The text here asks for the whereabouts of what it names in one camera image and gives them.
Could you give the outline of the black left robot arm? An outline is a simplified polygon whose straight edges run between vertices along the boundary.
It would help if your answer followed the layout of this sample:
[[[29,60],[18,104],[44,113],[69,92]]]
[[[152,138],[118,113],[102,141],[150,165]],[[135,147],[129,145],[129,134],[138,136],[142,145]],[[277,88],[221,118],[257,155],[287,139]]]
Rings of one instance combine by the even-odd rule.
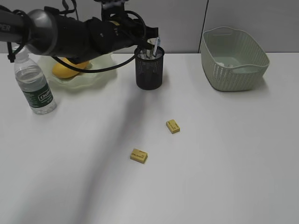
[[[76,8],[64,10],[52,7],[29,13],[0,7],[0,40],[7,43],[8,59],[14,62],[16,53],[11,44],[17,43],[20,52],[26,47],[41,56],[64,57],[73,64],[83,63],[134,45],[153,49],[149,39],[159,36],[158,28],[145,25],[142,17],[125,10],[123,0],[101,0],[101,18],[87,21],[69,17]]]

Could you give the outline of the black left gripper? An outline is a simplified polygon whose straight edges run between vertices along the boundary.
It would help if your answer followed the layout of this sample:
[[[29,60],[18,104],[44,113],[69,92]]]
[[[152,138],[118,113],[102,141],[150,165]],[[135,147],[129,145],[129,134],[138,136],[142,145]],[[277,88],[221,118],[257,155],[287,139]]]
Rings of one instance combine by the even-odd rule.
[[[101,18],[87,21],[93,47],[102,55],[137,46],[153,49],[149,39],[159,36],[158,27],[149,27],[136,12],[125,9],[125,0],[99,0]]]

